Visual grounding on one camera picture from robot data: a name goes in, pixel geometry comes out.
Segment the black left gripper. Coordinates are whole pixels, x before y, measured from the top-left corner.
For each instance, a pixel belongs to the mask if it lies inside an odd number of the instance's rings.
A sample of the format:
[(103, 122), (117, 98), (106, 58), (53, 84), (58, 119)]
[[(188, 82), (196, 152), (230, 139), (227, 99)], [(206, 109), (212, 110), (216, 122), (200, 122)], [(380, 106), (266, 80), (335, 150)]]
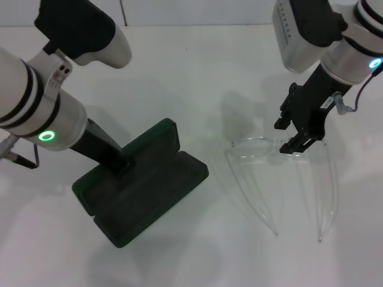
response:
[(124, 178), (135, 167), (135, 160), (125, 157), (122, 147), (90, 118), (83, 135), (71, 149), (108, 169), (119, 169), (117, 179)]

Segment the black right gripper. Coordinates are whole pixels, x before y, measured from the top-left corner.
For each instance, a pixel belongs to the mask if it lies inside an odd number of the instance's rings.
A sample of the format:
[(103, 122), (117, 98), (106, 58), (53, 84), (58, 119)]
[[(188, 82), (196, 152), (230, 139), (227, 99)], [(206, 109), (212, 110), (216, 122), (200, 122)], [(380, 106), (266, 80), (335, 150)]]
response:
[(317, 140), (322, 140), (327, 114), (334, 107), (332, 103), (326, 108), (323, 105), (333, 93), (338, 91), (345, 95), (351, 87), (331, 77), (321, 65), (317, 66), (304, 85), (292, 83), (274, 128), (286, 130), (293, 124), (298, 134), (281, 146), (280, 153), (303, 153)]

